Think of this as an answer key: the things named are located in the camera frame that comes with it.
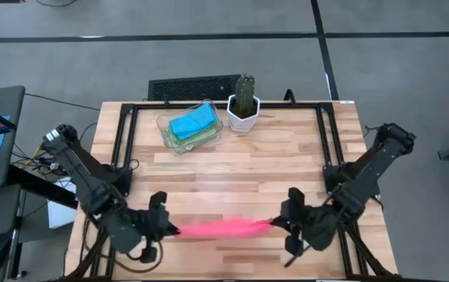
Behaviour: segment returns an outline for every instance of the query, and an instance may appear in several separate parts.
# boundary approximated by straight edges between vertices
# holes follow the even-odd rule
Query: white pot
[[[257,111],[253,116],[241,119],[237,117],[235,114],[233,114],[233,112],[230,109],[231,100],[234,99],[234,97],[235,95],[231,95],[230,98],[227,100],[227,120],[230,123],[230,127],[233,131],[249,132],[252,126],[254,126],[255,122],[257,121],[257,118],[259,117],[261,100],[254,96],[255,103],[257,103]]]

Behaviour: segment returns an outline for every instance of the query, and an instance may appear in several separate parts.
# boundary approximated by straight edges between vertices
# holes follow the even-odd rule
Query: wooden table
[[[92,155],[109,163],[117,131],[121,103],[104,103],[100,111]],[[342,151],[346,161],[355,161],[366,151],[353,103],[334,102]],[[140,110],[132,158],[140,166],[133,173],[129,207],[147,208],[152,193],[168,193],[167,209],[176,225],[229,219],[268,219],[279,215],[280,203],[286,200],[289,187],[306,194],[306,203],[318,205],[326,198],[317,117],[311,109],[261,109],[255,127],[249,133],[232,132],[226,111],[219,110],[224,128],[218,141],[193,152],[174,156],[167,151],[156,125],[160,114],[177,110]],[[328,117],[324,117],[332,160],[335,160]],[[125,123],[121,152],[129,120]],[[66,271],[78,264],[85,216],[78,209],[66,257]],[[393,252],[381,208],[367,203],[359,220],[360,232],[377,259],[396,272]],[[87,238],[91,245],[96,230]],[[344,268],[337,235],[325,251],[310,250],[285,269],[291,256],[284,250],[287,233],[279,228],[267,235],[247,239],[175,239],[163,240],[165,257],[153,272],[130,273],[114,267],[114,280],[120,279],[313,279],[344,278]],[[358,273],[354,246],[349,241],[353,271]],[[141,247],[131,252],[137,256]],[[133,269],[146,269],[125,255],[117,260]],[[104,274],[106,260],[100,263]]]

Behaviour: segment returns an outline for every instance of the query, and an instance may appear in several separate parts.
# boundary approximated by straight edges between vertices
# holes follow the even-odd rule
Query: white paper
[[[54,184],[76,194],[76,185],[71,182],[71,177],[62,178]],[[73,208],[49,201],[49,227],[51,229],[65,226],[73,222],[75,217],[76,210]]]

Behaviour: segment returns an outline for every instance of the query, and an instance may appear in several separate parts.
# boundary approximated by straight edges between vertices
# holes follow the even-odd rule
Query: pink cloth
[[[271,220],[220,219],[204,225],[178,226],[178,238],[245,238],[257,237],[273,229]]]

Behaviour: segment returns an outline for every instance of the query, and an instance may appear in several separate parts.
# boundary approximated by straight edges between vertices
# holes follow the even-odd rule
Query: gray floor
[[[449,31],[449,1],[319,2],[326,32]],[[315,30],[307,0],[0,5],[0,37]],[[340,99],[356,101],[362,126],[394,121],[418,137],[413,154],[380,181],[400,273],[449,280],[449,162],[436,155],[449,146],[449,38],[332,39],[328,47]],[[297,99],[328,99],[316,39],[0,44],[0,86],[92,107],[140,100],[150,79],[245,72],[262,99],[280,99],[287,88]],[[27,97],[16,142],[29,154],[50,128],[81,131],[97,115]],[[68,231],[24,249],[28,281],[60,275]]]

